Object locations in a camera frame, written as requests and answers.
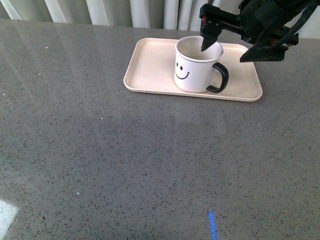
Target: speckled countertop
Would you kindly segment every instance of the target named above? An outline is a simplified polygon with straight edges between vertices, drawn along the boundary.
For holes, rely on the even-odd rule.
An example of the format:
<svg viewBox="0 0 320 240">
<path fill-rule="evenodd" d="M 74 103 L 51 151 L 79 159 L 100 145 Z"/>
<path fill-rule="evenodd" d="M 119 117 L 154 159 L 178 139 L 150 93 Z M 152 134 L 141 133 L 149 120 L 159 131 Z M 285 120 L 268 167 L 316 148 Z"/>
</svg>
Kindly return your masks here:
<svg viewBox="0 0 320 240">
<path fill-rule="evenodd" d="M 320 40 L 256 63 L 256 102 L 125 88 L 137 41 L 197 34 L 0 20 L 5 240 L 210 240 L 209 211 L 218 240 L 320 239 Z"/>
</svg>

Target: beige tray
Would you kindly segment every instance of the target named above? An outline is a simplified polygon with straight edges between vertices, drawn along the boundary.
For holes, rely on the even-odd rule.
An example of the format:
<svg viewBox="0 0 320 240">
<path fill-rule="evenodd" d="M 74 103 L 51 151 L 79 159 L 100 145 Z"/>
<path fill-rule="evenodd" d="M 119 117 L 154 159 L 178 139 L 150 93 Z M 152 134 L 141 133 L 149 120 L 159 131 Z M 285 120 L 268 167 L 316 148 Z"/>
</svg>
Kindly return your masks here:
<svg viewBox="0 0 320 240">
<path fill-rule="evenodd" d="M 253 102 L 262 96 L 262 88 L 253 62 L 240 63 L 248 49 L 238 44 L 221 43 L 224 54 L 220 62 L 229 71 L 229 81 L 220 93 L 182 91 L 174 82 L 175 44 L 178 40 L 144 38 L 135 46 L 123 83 L 133 92 L 189 96 L 198 98 Z M 221 75 L 213 76 L 213 85 L 220 86 Z"/>
</svg>

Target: mug handle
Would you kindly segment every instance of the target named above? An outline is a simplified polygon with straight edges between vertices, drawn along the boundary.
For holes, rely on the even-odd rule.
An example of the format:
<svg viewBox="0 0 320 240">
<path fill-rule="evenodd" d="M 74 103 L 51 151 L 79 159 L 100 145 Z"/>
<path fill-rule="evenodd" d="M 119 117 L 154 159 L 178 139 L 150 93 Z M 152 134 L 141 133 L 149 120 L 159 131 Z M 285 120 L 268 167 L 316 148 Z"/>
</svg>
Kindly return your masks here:
<svg viewBox="0 0 320 240">
<path fill-rule="evenodd" d="M 228 72 L 227 68 L 225 66 L 223 66 L 220 62 L 216 62 L 215 64 L 212 65 L 212 67 L 217 69 L 222 75 L 221 86 L 218 88 L 218 87 L 210 85 L 206 89 L 212 93 L 217 94 L 226 88 L 228 80 L 229 80 L 229 72 Z"/>
</svg>

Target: curtain fold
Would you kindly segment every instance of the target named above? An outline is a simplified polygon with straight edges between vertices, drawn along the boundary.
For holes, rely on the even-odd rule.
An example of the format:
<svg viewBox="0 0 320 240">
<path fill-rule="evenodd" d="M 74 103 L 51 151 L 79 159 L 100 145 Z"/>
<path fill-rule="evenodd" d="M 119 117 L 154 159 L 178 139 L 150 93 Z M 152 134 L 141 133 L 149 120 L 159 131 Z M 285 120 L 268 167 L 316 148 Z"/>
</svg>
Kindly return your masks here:
<svg viewBox="0 0 320 240">
<path fill-rule="evenodd" d="M 199 31 L 202 5 L 238 14 L 242 0 L 0 0 L 0 18 Z M 320 7 L 299 31 L 320 39 Z"/>
</svg>

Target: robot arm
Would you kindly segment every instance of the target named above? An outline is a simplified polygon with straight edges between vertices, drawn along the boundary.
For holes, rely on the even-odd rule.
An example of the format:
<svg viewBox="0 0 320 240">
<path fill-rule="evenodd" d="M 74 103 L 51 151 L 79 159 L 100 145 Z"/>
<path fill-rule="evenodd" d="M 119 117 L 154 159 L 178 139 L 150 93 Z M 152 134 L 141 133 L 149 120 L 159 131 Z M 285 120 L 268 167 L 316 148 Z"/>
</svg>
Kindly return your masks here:
<svg viewBox="0 0 320 240">
<path fill-rule="evenodd" d="M 200 9 L 201 51 L 213 45 L 222 30 L 241 35 L 253 46 L 240 58 L 240 62 L 282 61 L 285 51 L 299 42 L 295 34 L 320 5 L 320 0 L 243 0 L 240 14 L 223 11 L 205 4 Z M 299 13 L 300 19 L 292 27 L 284 26 Z"/>
</svg>

